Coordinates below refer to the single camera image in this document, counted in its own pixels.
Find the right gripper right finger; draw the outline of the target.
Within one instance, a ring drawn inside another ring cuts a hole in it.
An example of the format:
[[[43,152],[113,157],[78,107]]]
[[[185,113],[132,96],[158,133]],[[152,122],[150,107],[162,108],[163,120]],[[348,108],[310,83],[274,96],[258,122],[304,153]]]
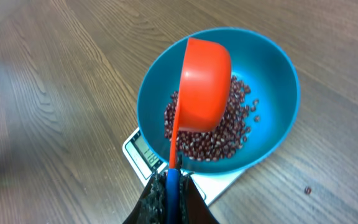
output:
[[[179,224],[218,224],[219,222],[201,197],[191,174],[181,173],[182,155],[177,157],[175,170],[179,173],[178,214]]]

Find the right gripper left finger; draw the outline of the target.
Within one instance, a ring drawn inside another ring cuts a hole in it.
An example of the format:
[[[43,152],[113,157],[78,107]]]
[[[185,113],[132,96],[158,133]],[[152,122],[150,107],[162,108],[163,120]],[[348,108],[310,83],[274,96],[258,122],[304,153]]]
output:
[[[166,216],[166,175],[154,173],[123,224],[161,224]]]

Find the red measuring scoop blue handle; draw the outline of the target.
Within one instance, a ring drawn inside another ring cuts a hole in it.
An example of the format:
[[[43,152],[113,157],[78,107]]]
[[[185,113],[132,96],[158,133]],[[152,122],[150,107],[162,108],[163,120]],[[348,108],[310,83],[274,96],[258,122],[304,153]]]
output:
[[[177,163],[177,132],[209,132],[220,123],[231,86],[232,63],[222,45],[188,38],[181,70],[177,107],[170,145],[166,180],[166,222],[176,223],[180,172]]]

